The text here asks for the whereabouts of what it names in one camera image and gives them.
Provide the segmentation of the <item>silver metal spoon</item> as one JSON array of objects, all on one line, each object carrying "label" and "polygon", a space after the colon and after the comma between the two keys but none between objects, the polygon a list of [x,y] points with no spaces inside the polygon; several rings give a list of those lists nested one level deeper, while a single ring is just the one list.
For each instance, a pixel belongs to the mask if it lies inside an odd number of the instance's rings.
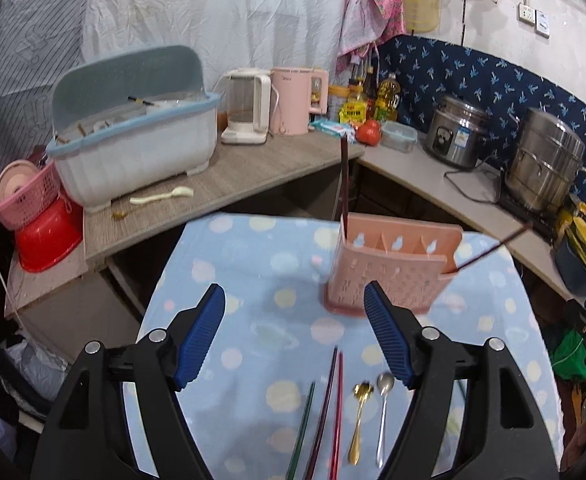
[{"label": "silver metal spoon", "polygon": [[385,435],[386,435],[386,418],[387,418],[387,401],[389,393],[393,390],[395,385],[395,377],[388,370],[378,375],[376,380],[378,386],[378,393],[381,396],[381,415],[380,426],[378,427],[378,444],[376,445],[375,463],[378,469],[384,465],[385,456]]}]

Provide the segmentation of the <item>gold flower spoon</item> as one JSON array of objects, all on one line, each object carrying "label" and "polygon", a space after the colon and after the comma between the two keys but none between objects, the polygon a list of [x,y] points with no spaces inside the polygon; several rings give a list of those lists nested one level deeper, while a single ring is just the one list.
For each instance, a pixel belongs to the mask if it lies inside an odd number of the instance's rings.
[{"label": "gold flower spoon", "polygon": [[352,434],[348,450],[348,463],[350,463],[352,466],[358,465],[360,460],[363,408],[366,405],[366,401],[370,399],[370,396],[372,396],[373,391],[374,387],[370,384],[370,382],[359,382],[357,385],[355,385],[354,390],[352,390],[352,394],[357,401],[355,429],[354,433]]}]

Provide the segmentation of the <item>dark maroon chopstick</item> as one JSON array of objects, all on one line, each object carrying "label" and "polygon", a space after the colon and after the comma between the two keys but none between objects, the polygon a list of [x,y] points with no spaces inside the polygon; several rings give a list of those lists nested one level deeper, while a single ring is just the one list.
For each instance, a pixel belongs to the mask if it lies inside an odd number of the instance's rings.
[{"label": "dark maroon chopstick", "polygon": [[343,236],[348,237],[348,202],[349,202],[349,154],[346,134],[340,137],[340,197],[342,198]]},{"label": "dark maroon chopstick", "polygon": [[306,465],[304,476],[302,477],[304,480],[312,480],[314,478],[314,472],[316,471],[319,453],[321,450],[322,445],[322,438],[325,428],[326,419],[328,418],[328,411],[330,406],[331,394],[333,389],[333,382],[335,377],[336,371],[336,364],[337,364],[337,357],[338,357],[338,348],[335,347],[332,352],[332,360],[331,360],[331,367],[330,372],[328,375],[328,382],[326,383],[326,387],[324,390],[324,396],[322,400],[321,410],[316,426],[316,432],[314,433],[314,440],[312,441],[310,455],[308,458],[308,462]]},{"label": "dark maroon chopstick", "polygon": [[500,240],[500,242],[498,244],[495,244],[494,246],[487,248],[486,250],[484,250],[480,254],[478,254],[478,255],[474,256],[473,258],[471,258],[470,260],[462,263],[460,266],[457,267],[456,273],[459,273],[462,270],[465,270],[469,266],[472,266],[476,262],[479,262],[483,258],[488,257],[489,255],[493,254],[494,252],[498,252],[498,250],[501,247],[506,246],[507,244],[510,244],[511,242],[514,242],[514,240],[517,240],[519,237],[521,237],[522,235],[524,235],[525,233],[530,231],[533,226],[534,226],[534,224],[532,222],[525,223],[524,226],[521,226],[517,231],[511,233],[503,240]]}]

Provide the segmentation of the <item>red chopstick black band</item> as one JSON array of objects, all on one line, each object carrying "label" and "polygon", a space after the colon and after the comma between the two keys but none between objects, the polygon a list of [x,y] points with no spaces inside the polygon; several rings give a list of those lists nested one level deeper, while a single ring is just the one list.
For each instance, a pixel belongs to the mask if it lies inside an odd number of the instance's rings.
[{"label": "red chopstick black band", "polygon": [[337,384],[336,384],[336,403],[333,427],[333,443],[331,452],[331,463],[329,479],[337,480],[340,472],[340,439],[342,438],[342,416],[344,403],[344,357],[343,352],[338,352],[337,356]]}]

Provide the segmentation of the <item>green chopstick gold band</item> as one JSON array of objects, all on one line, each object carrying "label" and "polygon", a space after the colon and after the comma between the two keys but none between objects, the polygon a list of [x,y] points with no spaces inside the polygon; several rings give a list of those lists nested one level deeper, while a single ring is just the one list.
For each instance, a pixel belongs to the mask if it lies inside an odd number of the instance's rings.
[{"label": "green chopstick gold band", "polygon": [[316,391],[316,383],[312,382],[310,388],[308,390],[307,399],[304,407],[304,411],[302,412],[302,420],[300,421],[298,431],[296,434],[296,440],[293,448],[293,453],[291,455],[290,462],[287,466],[287,471],[285,474],[286,480],[294,480],[295,474],[298,468],[300,454],[302,454],[302,447],[304,446],[304,440],[307,432],[310,412],[312,408],[312,402],[314,402],[314,392]]}]

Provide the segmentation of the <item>pink perforated utensil holder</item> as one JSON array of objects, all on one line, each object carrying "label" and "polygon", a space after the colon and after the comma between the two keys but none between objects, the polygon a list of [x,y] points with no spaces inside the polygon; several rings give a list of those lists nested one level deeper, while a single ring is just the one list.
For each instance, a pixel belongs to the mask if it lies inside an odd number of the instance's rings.
[{"label": "pink perforated utensil holder", "polygon": [[340,220],[324,306],[362,318],[364,289],[377,281],[392,304],[423,314],[457,275],[462,240],[456,224],[348,214]]}]

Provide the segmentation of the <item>white plastic rice paddle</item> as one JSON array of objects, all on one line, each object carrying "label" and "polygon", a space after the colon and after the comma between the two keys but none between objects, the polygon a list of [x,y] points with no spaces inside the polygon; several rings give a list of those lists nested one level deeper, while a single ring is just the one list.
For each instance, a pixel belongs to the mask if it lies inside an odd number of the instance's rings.
[{"label": "white plastic rice paddle", "polygon": [[146,205],[160,200],[171,200],[172,198],[190,198],[194,196],[194,191],[188,186],[176,186],[170,192],[154,194],[144,197],[130,197],[129,203],[131,205]]}]

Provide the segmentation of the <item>red plastic basin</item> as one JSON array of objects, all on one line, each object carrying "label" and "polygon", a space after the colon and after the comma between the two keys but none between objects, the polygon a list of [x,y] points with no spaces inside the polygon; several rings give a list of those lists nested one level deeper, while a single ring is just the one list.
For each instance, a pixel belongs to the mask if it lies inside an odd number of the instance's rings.
[{"label": "red plastic basin", "polygon": [[20,266],[29,273],[41,273],[66,258],[82,242],[84,210],[64,193],[15,232]]}]

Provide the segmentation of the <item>black induction cooker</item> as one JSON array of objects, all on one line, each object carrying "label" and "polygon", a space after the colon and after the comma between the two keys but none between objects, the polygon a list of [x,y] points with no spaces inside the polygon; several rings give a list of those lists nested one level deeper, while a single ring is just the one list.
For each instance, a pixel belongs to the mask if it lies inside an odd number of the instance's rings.
[{"label": "black induction cooker", "polygon": [[527,209],[506,188],[502,188],[500,191],[498,206],[509,214],[512,214],[518,221],[531,223],[532,229],[547,242],[554,243],[558,239],[555,216]]}]

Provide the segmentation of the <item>clear food container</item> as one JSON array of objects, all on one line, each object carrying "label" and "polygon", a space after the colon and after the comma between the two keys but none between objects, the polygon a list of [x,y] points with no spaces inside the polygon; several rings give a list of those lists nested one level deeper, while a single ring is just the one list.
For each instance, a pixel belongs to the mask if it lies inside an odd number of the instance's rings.
[{"label": "clear food container", "polygon": [[381,144],[401,153],[410,153],[419,141],[419,133],[400,122],[383,122]]}]

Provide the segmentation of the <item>red tomato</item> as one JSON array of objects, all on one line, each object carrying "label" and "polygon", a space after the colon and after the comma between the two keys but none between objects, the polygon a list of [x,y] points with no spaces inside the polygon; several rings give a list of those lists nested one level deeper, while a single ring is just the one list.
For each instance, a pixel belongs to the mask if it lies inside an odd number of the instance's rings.
[{"label": "red tomato", "polygon": [[381,137],[381,124],[374,119],[368,119],[356,132],[356,140],[366,146],[377,146]]}]

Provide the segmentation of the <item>silver rice cooker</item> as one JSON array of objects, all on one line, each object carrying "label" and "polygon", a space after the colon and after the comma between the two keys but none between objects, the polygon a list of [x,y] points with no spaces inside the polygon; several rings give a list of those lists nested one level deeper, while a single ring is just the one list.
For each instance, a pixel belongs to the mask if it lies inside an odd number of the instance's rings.
[{"label": "silver rice cooker", "polygon": [[480,139],[487,134],[484,110],[445,94],[434,108],[425,149],[448,166],[471,170],[478,159]]}]

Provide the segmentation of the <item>blue wet wipes pack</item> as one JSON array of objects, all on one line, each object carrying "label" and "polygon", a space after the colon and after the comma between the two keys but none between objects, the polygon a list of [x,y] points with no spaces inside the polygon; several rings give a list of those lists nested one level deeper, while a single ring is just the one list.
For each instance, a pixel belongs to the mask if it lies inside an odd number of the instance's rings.
[{"label": "blue wet wipes pack", "polygon": [[310,127],[336,138],[346,138],[350,143],[356,142],[354,127],[343,122],[333,122],[332,120],[321,118],[310,122]]}]

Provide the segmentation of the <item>pink plastic basket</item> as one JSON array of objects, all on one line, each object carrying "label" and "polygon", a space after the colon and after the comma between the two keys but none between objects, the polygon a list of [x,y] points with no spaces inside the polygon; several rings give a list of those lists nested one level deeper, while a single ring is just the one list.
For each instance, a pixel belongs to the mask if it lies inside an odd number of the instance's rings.
[{"label": "pink plastic basket", "polygon": [[53,164],[11,162],[0,174],[0,222],[10,231],[23,229],[55,202],[60,191],[61,180]]}]

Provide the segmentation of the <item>white dish rack blue lid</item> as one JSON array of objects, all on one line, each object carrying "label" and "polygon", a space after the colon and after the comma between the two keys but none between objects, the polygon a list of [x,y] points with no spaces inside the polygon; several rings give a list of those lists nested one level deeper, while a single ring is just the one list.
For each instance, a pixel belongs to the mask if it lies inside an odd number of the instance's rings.
[{"label": "white dish rack blue lid", "polygon": [[155,182],[204,171],[218,142],[219,105],[189,47],[102,58],[54,84],[46,154],[67,195],[99,211]]}]

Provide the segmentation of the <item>yellow seasoning bag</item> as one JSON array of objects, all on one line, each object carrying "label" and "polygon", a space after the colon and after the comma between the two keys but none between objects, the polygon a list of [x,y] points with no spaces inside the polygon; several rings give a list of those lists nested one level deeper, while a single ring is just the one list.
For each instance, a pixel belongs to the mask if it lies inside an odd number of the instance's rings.
[{"label": "yellow seasoning bag", "polygon": [[366,122],[368,103],[366,101],[347,101],[340,108],[338,117],[341,124],[349,124],[359,128]]}]

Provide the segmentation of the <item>yellow cooking oil bottle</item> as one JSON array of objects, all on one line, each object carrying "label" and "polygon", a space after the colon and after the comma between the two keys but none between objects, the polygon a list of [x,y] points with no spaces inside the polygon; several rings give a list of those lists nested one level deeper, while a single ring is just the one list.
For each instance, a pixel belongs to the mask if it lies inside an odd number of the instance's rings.
[{"label": "yellow cooking oil bottle", "polygon": [[374,110],[374,119],[377,122],[396,122],[400,92],[397,75],[390,73],[378,87]]}]

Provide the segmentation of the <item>stainless steel steamer pot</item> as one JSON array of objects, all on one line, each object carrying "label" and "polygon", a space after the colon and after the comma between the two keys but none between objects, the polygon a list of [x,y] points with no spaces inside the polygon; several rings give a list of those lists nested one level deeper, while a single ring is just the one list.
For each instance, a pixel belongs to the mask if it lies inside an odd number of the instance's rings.
[{"label": "stainless steel steamer pot", "polygon": [[529,107],[517,125],[517,144],[506,188],[524,207],[556,214],[580,172],[586,174],[585,143],[561,119]]}]

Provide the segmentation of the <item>white electric kettle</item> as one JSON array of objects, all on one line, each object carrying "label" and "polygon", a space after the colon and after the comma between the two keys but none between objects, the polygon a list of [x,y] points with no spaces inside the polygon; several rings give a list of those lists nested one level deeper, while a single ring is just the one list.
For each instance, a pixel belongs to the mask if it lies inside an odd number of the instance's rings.
[{"label": "white electric kettle", "polygon": [[237,68],[222,79],[226,83],[227,127],[221,133],[221,142],[265,144],[270,127],[271,73],[261,68]]}]

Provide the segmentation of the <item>dark sauce bottle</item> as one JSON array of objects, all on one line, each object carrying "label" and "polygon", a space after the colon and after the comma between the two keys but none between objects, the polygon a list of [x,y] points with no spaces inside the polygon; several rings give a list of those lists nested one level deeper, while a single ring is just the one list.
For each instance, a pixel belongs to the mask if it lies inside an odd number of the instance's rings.
[{"label": "dark sauce bottle", "polygon": [[366,118],[374,116],[376,95],[378,94],[378,83],[376,82],[376,70],[373,66],[366,69],[366,76],[363,81],[363,93],[366,96]]}]

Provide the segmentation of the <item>white yellow canister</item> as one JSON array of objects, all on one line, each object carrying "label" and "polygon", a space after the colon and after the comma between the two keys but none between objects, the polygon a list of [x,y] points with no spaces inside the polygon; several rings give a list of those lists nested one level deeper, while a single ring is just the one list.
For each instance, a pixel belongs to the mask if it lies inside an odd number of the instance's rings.
[{"label": "white yellow canister", "polygon": [[330,84],[328,90],[328,117],[332,122],[340,122],[340,110],[346,103],[350,89],[337,84]]}]

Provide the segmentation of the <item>pink electric kettle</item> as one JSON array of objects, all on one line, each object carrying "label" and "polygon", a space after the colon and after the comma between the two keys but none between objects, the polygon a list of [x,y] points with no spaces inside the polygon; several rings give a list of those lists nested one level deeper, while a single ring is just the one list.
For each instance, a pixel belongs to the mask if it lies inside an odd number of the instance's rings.
[{"label": "pink electric kettle", "polygon": [[301,136],[309,131],[311,115],[328,110],[329,73],[307,67],[275,67],[271,72],[276,104],[269,130],[277,136]]}]

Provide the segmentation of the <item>navy patterned cloth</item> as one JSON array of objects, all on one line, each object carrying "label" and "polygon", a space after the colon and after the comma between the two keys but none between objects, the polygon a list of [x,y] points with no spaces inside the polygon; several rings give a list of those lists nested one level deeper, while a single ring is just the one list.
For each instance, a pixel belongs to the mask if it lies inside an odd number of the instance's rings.
[{"label": "navy patterned cloth", "polygon": [[[479,157],[503,168],[516,151],[515,118],[539,108],[565,122],[585,144],[586,103],[553,81],[488,53],[419,36],[400,35],[378,48],[381,76],[400,84],[399,121],[422,132],[430,128],[436,104],[453,96],[488,115],[488,134]],[[586,173],[572,192],[586,202]]]}]

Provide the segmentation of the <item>pink floral apron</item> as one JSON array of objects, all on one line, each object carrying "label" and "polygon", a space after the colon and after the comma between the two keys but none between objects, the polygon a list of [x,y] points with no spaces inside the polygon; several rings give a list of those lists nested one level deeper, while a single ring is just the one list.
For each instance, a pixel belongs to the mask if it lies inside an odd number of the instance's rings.
[{"label": "pink floral apron", "polygon": [[345,0],[336,74],[359,64],[380,44],[407,32],[404,0]]}]

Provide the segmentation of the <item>white wall socket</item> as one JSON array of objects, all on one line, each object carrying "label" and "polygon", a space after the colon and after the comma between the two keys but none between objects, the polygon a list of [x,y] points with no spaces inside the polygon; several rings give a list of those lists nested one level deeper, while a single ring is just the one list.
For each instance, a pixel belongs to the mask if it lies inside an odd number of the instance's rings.
[{"label": "white wall socket", "polygon": [[517,6],[517,18],[520,22],[534,26],[536,24],[536,10],[524,2]]}]

